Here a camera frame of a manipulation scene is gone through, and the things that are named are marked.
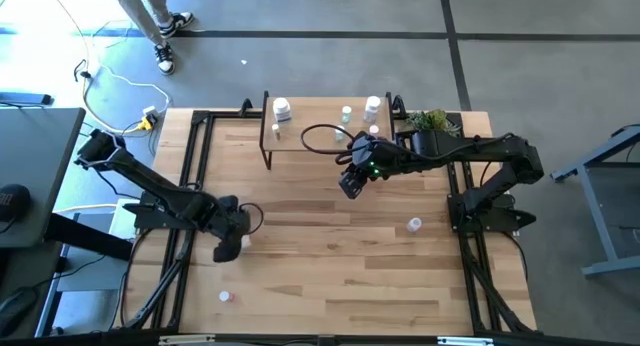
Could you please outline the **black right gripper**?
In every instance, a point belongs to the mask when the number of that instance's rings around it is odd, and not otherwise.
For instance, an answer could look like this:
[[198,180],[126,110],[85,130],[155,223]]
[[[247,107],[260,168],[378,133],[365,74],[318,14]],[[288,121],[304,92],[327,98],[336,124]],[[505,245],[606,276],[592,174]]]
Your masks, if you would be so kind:
[[367,169],[358,167],[351,163],[347,167],[347,171],[341,173],[339,186],[344,192],[347,192],[349,199],[356,199],[362,191],[362,187],[368,182],[369,172]]

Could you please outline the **white bottle blue label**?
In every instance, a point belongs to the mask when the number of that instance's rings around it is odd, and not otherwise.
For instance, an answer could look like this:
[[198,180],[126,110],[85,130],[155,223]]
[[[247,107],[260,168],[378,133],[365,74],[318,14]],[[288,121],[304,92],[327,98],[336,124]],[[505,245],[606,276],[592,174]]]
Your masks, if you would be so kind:
[[369,96],[365,103],[363,120],[367,123],[375,123],[380,109],[381,99],[377,96]]

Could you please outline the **large white labelled bottle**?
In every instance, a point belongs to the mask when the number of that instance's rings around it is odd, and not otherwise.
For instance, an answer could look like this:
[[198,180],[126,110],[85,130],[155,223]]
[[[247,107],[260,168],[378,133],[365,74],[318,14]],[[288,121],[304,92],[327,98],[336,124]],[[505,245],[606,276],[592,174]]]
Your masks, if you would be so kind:
[[277,123],[286,122],[292,118],[291,105],[284,97],[275,98],[272,109]]

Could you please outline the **black desk leg beam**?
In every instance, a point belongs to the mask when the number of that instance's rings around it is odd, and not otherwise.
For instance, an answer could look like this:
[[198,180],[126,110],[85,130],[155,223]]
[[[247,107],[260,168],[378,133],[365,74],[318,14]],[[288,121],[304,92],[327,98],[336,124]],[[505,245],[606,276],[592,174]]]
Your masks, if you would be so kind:
[[133,245],[125,239],[93,229],[58,214],[52,214],[49,217],[44,239],[62,242],[123,261],[131,259],[133,248]]

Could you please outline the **grey floor cabinet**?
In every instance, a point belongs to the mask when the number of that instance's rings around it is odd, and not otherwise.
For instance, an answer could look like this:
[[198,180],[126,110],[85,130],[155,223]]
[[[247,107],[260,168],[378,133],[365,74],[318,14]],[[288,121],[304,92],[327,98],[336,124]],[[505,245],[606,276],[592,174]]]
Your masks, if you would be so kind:
[[[103,204],[95,209],[74,209],[65,212],[64,216],[133,243],[137,237],[135,215],[124,209],[124,205],[129,203],[137,204],[138,201],[120,198],[115,204]],[[84,264],[87,266],[73,275],[61,278],[58,281],[58,292],[117,291],[120,279],[127,269],[126,261],[67,244],[62,248],[61,257],[65,261],[64,273],[74,272]]]

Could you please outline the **dark grey desk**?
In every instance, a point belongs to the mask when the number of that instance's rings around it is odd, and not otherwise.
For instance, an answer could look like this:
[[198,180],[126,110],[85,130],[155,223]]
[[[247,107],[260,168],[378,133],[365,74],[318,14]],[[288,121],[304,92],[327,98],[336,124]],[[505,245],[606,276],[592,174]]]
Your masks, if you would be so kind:
[[82,108],[0,109],[0,187],[20,184],[31,195],[21,219],[0,222],[0,248],[43,240],[84,117]]

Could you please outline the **black computer mouse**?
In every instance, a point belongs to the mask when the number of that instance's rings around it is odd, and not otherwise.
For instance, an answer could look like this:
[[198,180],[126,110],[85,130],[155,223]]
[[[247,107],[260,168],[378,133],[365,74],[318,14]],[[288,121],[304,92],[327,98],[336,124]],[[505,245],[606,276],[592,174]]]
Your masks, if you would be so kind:
[[0,303],[0,337],[11,335],[19,327],[37,299],[33,288],[21,287]]

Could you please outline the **black round speaker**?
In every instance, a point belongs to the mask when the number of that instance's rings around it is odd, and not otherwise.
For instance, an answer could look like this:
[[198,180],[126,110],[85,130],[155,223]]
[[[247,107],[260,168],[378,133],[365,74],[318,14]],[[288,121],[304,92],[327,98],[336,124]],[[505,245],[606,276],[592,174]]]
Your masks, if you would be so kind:
[[31,205],[29,190],[20,184],[0,187],[0,222],[17,221]]

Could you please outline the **black flat device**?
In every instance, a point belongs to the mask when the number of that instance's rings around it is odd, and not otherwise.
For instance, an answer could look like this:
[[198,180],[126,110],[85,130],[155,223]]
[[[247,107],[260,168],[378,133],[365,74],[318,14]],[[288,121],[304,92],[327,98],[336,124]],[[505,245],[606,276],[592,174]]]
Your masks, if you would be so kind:
[[0,104],[9,106],[49,106],[53,98],[48,94],[0,91]]

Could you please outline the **person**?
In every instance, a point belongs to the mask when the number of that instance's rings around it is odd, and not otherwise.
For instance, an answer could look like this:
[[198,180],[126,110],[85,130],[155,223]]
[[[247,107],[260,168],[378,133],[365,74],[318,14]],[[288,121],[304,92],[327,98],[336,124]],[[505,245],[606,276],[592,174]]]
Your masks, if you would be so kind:
[[168,43],[160,35],[158,25],[170,20],[167,0],[116,0],[130,20],[154,46]]

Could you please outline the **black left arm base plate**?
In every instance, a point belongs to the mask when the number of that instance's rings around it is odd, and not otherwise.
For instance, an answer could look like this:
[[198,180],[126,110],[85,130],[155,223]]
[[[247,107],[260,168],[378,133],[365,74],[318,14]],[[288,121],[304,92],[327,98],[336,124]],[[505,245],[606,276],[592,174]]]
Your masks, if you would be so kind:
[[175,229],[197,230],[192,221],[180,218],[179,215],[163,206],[161,200],[150,193],[143,192],[136,202],[126,202],[123,208],[135,215],[134,227],[141,230]]

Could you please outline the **silver metal bracket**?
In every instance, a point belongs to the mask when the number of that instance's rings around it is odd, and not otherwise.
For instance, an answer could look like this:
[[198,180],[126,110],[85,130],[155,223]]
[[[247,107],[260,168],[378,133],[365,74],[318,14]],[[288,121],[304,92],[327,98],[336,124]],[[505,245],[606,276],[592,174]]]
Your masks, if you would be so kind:
[[207,345],[215,341],[212,334],[165,335],[159,338],[158,346]]
[[460,337],[460,336],[438,336],[439,346],[494,346],[491,338]]

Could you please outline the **black aluminium rig frame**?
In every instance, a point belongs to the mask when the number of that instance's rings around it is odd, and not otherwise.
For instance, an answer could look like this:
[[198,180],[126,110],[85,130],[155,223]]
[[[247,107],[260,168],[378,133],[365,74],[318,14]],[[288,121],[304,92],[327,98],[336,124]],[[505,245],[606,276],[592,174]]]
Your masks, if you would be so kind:
[[[268,170],[260,133],[255,116],[183,109],[166,117],[156,171],[256,203],[260,223],[227,264],[213,261],[213,236],[196,237],[186,278],[170,287],[183,297],[180,333],[274,343],[471,334],[445,170],[373,182],[350,200],[330,157],[279,153]],[[411,233],[415,217],[423,225]],[[219,300],[224,290],[232,302]]]

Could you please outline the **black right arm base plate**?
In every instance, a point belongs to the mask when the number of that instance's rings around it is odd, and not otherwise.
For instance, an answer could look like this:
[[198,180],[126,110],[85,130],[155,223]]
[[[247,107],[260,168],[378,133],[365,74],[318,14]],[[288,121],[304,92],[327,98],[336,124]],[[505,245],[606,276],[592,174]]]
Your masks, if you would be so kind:
[[451,228],[454,232],[513,232],[534,223],[535,215],[514,208],[515,198],[503,194],[491,201],[482,201],[474,210],[467,210],[462,194],[447,198]]

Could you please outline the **blue grey table frame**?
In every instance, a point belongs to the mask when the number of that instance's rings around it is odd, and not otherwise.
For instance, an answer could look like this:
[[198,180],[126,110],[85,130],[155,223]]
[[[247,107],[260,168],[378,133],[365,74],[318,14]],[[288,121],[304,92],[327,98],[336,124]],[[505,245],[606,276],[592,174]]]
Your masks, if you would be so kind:
[[579,179],[606,259],[582,268],[585,276],[640,270],[640,162],[613,161],[640,149],[640,124],[624,126],[603,144],[550,174],[555,182]]

